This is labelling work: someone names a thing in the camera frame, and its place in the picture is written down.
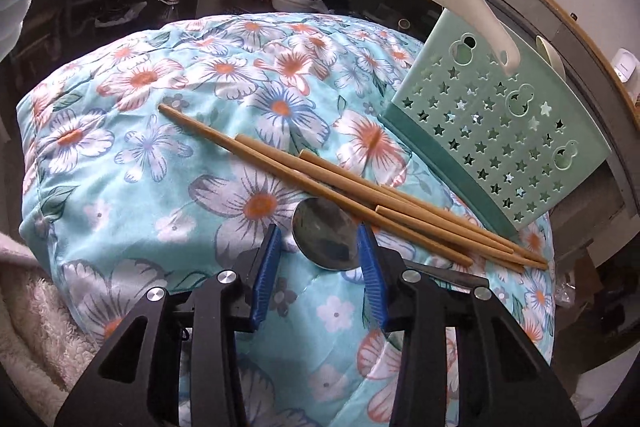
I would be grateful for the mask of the wooden chopstick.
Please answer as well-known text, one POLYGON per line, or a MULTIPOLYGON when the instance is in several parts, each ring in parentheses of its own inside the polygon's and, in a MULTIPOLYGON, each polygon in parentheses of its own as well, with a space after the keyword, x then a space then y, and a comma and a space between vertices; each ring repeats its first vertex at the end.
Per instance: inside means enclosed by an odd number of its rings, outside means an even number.
POLYGON ((299 172, 305 173, 307 176, 309 176, 309 178, 312 178, 316 181, 321 181, 325 184, 329 184, 333 187, 339 188, 343 192, 355 196, 356 199, 362 200, 369 205, 373 205, 374 207, 383 206, 388 209, 398 211, 400 213, 403 213, 404 215, 419 219, 427 223, 431 223, 431 225, 436 225, 436 227, 446 229, 450 232, 469 237, 469 239, 476 239, 480 243, 495 247, 497 249, 500 249, 500 251, 505 251, 508 254, 514 255, 511 248, 493 241, 490 237, 486 237, 480 233, 474 232, 473 230, 462 227, 461 225, 457 225, 456 222, 450 222, 444 218, 434 215, 434 213, 425 211, 420 207, 414 207, 413 205, 407 204, 403 200, 394 199, 393 197, 390 197, 385 193, 375 191, 373 190, 373 188, 367 187, 367 185, 362 186, 352 180, 343 178, 342 176, 339 176, 332 171, 318 167, 317 165, 311 164, 308 161, 304 161, 298 156, 285 153, 283 152, 283 150, 279 150, 278 148, 269 146, 244 134, 238 134, 235 137, 235 140, 248 146, 255 152, 262 153, 265 156, 274 159, 283 166, 290 167, 299 172))
POLYGON ((518 262, 514 255, 508 254, 505 251, 500 251, 500 249, 497 249, 495 247, 480 243, 476 239, 469 239, 469 237, 465 237, 463 235, 450 232, 446 229, 436 227, 436 225, 431 225, 431 223, 427 223, 419 219, 404 215, 403 213, 388 209, 383 206, 376 207, 375 212, 382 217, 394 221, 398 225, 405 225, 415 232, 433 237, 433 239, 438 239, 439 242, 451 244, 456 247, 461 247, 465 251, 472 251, 472 253, 477 253, 483 258, 497 263, 497 265, 502 265, 506 269, 510 269, 518 273, 524 272, 523 263, 518 262))
POLYGON ((548 265, 547 260, 544 259, 544 257, 542 257, 541 255, 532 253, 531 251, 528 251, 525 247, 520 246, 517 243, 511 242, 510 239, 505 239, 504 237, 494 232, 487 231, 482 227, 480 227, 479 225, 473 225, 471 221, 463 219, 462 217, 455 215, 449 210, 439 208, 435 205, 432 205, 430 202, 424 202, 424 200, 418 199, 412 195, 398 191, 396 190, 396 188, 393 188, 387 185, 378 185, 367 179, 361 178, 361 176, 356 176, 355 173, 352 173, 349 170, 346 170, 340 166, 332 164, 331 161, 327 161, 319 157, 315 153, 312 153, 310 150, 302 150, 298 154, 298 157, 300 159, 303 159, 304 161, 310 162, 311 164, 317 165, 318 167, 332 171, 338 174, 339 176, 342 176, 343 178, 352 180, 362 186, 367 185, 367 187, 373 188, 373 190, 375 191, 378 191, 380 193, 385 193, 386 195, 393 197, 394 199, 403 200, 407 204, 413 205, 414 207, 420 207, 425 211, 434 213, 434 215, 444 218, 450 222, 456 222, 457 225, 461 225, 462 227, 465 227, 469 230, 473 230, 474 232, 480 233, 486 237, 490 237, 493 241, 511 248, 515 254, 521 257, 524 257, 532 261, 543 263, 544 265, 548 265))
POLYGON ((265 172, 288 182, 289 184, 295 185, 311 195, 324 197, 329 199, 331 202, 335 202, 338 207, 348 211, 361 221, 369 223, 369 225, 374 225, 375 227, 390 232, 402 239, 407 239, 407 241, 431 251, 432 254, 439 255, 440 257, 444 257, 454 263, 457 263, 457 265, 470 267, 473 264, 473 260, 468 256, 462 255, 457 251, 454 251, 452 248, 434 241, 434 239, 429 239, 428 237, 416 233, 402 225, 398 225, 398 223, 390 219, 378 215, 374 210, 359 204, 359 202, 354 202, 347 196, 333 191, 332 188, 314 181, 314 179, 309 178, 306 174, 300 173, 295 169, 285 167, 277 161, 268 158, 264 154, 251 150, 248 146, 235 141, 235 139, 231 139, 227 135, 209 128, 195 119, 184 116, 165 104, 160 104, 158 106, 158 110, 180 127, 194 131, 196 134, 199 134, 206 140, 221 146, 249 164, 258 167, 265 172))

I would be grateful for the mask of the steel metal spoon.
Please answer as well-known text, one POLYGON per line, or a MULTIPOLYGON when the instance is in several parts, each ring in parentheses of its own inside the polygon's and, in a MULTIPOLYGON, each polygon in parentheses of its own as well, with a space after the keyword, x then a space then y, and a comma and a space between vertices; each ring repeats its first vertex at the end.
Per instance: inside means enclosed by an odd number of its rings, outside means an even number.
MULTIPOLYGON (((325 198, 307 198, 294 211, 292 233, 296 245, 309 261, 326 270, 348 271, 359 267, 358 230, 354 219, 325 198)), ((370 228, 367 228, 363 237, 372 239, 371 248, 376 248, 382 255, 378 265, 384 274, 392 274, 395 268, 397 280, 403 279, 409 283, 420 281, 422 277, 431 277, 470 291, 479 287, 489 288, 488 280, 483 277, 404 259, 397 251, 378 245, 370 228)))

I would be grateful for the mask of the floral light blue quilt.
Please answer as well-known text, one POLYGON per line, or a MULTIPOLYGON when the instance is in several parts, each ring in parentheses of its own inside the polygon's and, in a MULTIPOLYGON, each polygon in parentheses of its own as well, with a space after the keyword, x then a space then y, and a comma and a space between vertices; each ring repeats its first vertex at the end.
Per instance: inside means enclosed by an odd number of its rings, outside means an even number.
POLYGON ((179 128, 318 156, 460 217, 469 208, 378 117, 418 39, 337 15, 243 14, 140 31, 61 66, 17 105, 20 233, 100 345, 151 288, 185 291, 283 234, 269 312, 238 339, 253 426, 384 426, 400 351, 363 316, 361 273, 310 263, 291 234, 304 195, 179 128))

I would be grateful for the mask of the beige plastic spoon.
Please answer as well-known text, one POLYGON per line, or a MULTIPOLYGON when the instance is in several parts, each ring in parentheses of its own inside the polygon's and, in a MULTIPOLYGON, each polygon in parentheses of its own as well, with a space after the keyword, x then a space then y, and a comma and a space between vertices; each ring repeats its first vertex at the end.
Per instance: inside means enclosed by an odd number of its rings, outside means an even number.
POLYGON ((561 55, 544 37, 537 36, 535 39, 537 53, 548 63, 563 81, 566 80, 565 67, 561 55))

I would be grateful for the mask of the mint green utensil holder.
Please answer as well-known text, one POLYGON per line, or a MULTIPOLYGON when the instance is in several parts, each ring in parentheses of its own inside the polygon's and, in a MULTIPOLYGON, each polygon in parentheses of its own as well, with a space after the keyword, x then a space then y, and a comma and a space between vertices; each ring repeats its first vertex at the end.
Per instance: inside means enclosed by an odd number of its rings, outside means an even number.
POLYGON ((553 68, 515 37, 503 72, 486 40, 442 11, 382 116, 486 228, 512 237, 558 205, 611 149, 553 68))

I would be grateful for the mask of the stacked white bowls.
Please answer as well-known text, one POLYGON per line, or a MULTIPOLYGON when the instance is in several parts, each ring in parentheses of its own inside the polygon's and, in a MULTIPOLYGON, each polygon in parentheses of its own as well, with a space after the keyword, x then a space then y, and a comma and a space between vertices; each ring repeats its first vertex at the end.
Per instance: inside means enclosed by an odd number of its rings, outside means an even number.
POLYGON ((287 13, 327 13, 328 7, 322 0, 271 0, 273 9, 287 13))

